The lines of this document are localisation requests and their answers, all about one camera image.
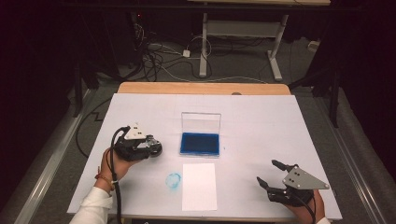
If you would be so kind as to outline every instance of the clear plastic box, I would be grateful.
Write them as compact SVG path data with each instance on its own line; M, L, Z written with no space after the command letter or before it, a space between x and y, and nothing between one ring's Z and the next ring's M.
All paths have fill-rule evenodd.
M219 156L221 114L182 112L181 155Z

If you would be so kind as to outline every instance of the black cable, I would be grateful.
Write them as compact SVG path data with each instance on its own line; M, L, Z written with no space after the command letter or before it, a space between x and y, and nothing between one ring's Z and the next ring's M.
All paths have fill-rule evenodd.
M119 128L116 130L116 132L113 135L113 138L111 139L111 147L110 147L110 171L111 171L111 176L113 181L111 182L114 185L114 189L116 191L116 196L117 196L117 222L121 224L121 194L120 194L120 185L119 185L119 180L117 179L117 174L116 170L114 167L114 142L116 139L116 136L119 132L124 131L124 128Z
M172 63L172 62L175 62L175 61L180 60L180 59L185 59L185 57L178 57L178 58L175 58L173 60L165 61L165 62L162 62L162 63Z
M269 62L259 70L259 80L262 80L262 75L260 75L261 71L264 70L266 67L268 67L268 65L271 64L272 60L273 59L268 59Z
M160 49L162 49L162 48L163 48L163 43L162 43L162 42L160 42L159 44L160 44L160 47L159 47L158 49L149 49L149 48L148 48L148 50L150 50L150 51L154 51L154 52L156 52L156 51L159 51Z
M146 64L145 64L145 66L143 67L143 71L144 71L144 76L143 77L141 77L141 78L139 78L139 79L143 79L143 78L145 78L146 79L146 81L148 81L148 82L150 82L150 78L151 77L154 77L154 80L152 80L152 82L155 82L155 81L157 81L157 75L158 75L158 72L159 72L159 70L161 70L161 61L160 60L158 60L156 57L154 57L152 54L150 54L149 52L146 54L146 57L148 58L147 59L147 61L149 61L149 62L151 62L151 66L146 66Z
M297 199L297 201L299 201L305 208L306 210L308 210L309 214L312 217L312 223L316 224L317 223L317 219L316 219L316 211L317 211L317 205L315 203L315 213L312 211L312 209L308 206L308 204L306 204L303 200L301 200L301 198L299 198L298 196L296 196L295 194L293 194L292 192L290 193L290 196Z
M139 63L134 71L130 72L128 75L124 76L123 78L125 79L125 81L127 81L127 79L128 79L129 77L133 77L134 75L136 75L136 74L138 74L140 71L142 71L142 68L143 68L143 64L142 64L142 63Z
M110 169L110 171L111 171L111 166L110 166L110 163L108 163L108 160L106 160L106 163L107 163L108 169Z
M79 123L79 125L77 126L76 129L76 144L77 144L77 148L78 151L85 157L88 159L88 155L82 150L81 146L79 145L79 141L78 141L78 133L79 133L79 129L81 128L82 124L85 122L85 120L97 109L99 108L101 105L104 105L107 101L110 101L112 97L104 100L102 103L100 103L99 105L97 105L87 116L85 116L84 119L82 119L82 121Z
M161 54L156 53L156 52L151 52L151 54L153 54L155 56L154 58L155 58L156 62L158 62L157 65L163 64L163 56Z
M168 69L168 68L173 67L173 66L175 66L176 64L179 64L179 63L187 63L187 64L190 66L190 68L191 68L191 74L192 74L192 76L193 76L193 77L196 77L196 78L199 78L198 76L196 76L196 75L194 74L194 68L193 68L193 66L192 66L192 63L190 63L190 62L185 62L185 61L183 61L183 62L173 63L173 64L171 64L171 65L165 67L164 69Z
M160 36L160 37L162 37L162 38L164 38L165 40L167 39L167 40L170 40L170 41L172 41L173 43L176 43L176 44L178 44L178 45L180 45L181 47L186 47L185 46L185 44L182 44L182 43L184 43L185 41L184 40L182 40L182 39L178 39L178 38L176 38L176 37L173 37L173 36L170 36L170 35L166 35L166 34L162 34L162 33L158 33L158 32L150 32L152 35L157 35L157 36Z
M217 36L210 36L210 37L214 38L214 39L217 39L217 40L221 40L221 41L228 41L228 43L230 45L230 49L227 52L225 52L223 54L216 54L215 53L215 49L216 48L218 48L218 47L226 47L226 46L217 45L217 44L214 43L213 40L210 40L211 47L212 47L212 54L214 56L217 56L217 57L227 56L227 55L233 53L233 51L235 49L243 49L243 48L248 48L248 47L257 47L265 40L264 37L257 37L257 38L254 38L253 42L245 44L245 43L241 43L241 42L250 41L251 38L231 39L231 38L220 38L220 37L217 37Z
M164 53L164 54L180 55L178 52L166 52L166 51L160 51L160 50L156 50L156 52Z

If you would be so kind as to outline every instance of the white sleeve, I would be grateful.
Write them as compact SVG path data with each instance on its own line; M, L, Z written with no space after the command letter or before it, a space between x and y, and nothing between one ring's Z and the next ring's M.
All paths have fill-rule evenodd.
M92 187L70 224L106 224L107 212L112 206L113 198L107 192L97 187Z
M319 222L317 222L317 224L330 224L329 219L327 219L326 217L324 217L323 219L321 219Z

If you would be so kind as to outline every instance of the blue ink pad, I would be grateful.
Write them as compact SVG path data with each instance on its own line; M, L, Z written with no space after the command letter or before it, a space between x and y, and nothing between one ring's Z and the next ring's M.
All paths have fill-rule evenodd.
M216 133L183 133L180 154L219 155L219 135Z

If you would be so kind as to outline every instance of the gray carpet floor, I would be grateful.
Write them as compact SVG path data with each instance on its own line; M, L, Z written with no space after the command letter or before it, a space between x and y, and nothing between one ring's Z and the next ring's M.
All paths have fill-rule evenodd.
M198 60L182 60L190 63L164 63L162 70L157 76L157 81L182 81L187 79L192 81L208 81L220 78L218 82L267 82L276 83L272 77L268 60L265 57L265 50L272 47L273 42L264 40L258 46L252 46L252 40L244 40L240 43L240 48L230 51L230 46L226 43L218 42L213 44L212 55L209 56L211 67L211 77L208 79L198 79L192 76L191 71L195 75L198 74ZM161 51L177 51L182 52L183 48L173 43L159 43L167 47L153 45L151 48ZM280 50L276 56L283 81L281 83L289 84L304 76L314 53L306 49L308 41L302 39L293 44L282 43ZM166 61L179 57L176 54L157 52L162 59ZM199 53L193 54L191 57L199 57ZM126 74L130 71L128 66L120 67L121 73ZM103 103L109 99L113 93L117 92L119 83L108 79L104 75L98 75L100 79L100 88L94 92L93 99L87 106L87 119L81 124L78 132L78 142L81 150L89 154L90 150L99 132L102 121L106 115L109 102ZM396 206L393 202L396 199L396 188L393 179L385 170L382 162L376 156L375 151L370 142L365 137L359 122L354 117L353 112L349 108L347 98L340 91L340 105L338 108L338 124L339 128L334 130L329 123L329 119L324 114L328 100L326 98L314 98L310 92L310 88L296 88L292 91L296 95L297 101L306 122L308 131L318 151L319 158L323 164L325 172L332 185L334 195L340 207L343 219L335 223L374 223L370 214L367 212L367 205L362 202L361 192L357 187L357 183L353 175L348 170L347 162L344 159L342 150L340 150L340 142L334 137L334 132L339 133L343 137L343 144L348 148L348 152L355 159L356 165L359 167L362 177L366 180L367 186L375 198L377 206L381 209L382 215L388 223L396 219ZM69 119L73 113L71 106L65 119ZM6 208L0 215L0 223L14 223L31 190L33 189L37 179L43 171L47 161L50 159L53 145L63 137L63 130L67 129L67 123L60 123L53 136L46 146L35 158L31 169L22 180L19 187L15 190L8 202ZM67 207L71 201L73 193L79 181L79 177L84 169L86 158L82 156L76 144L76 133L70 142L64 158L59 165L55 177L53 178L47 193L40 203L31 223L68 223L72 216L66 214ZM176 223L160 220L133 220L133 223ZM191 223L188 221L179 221L178 223Z

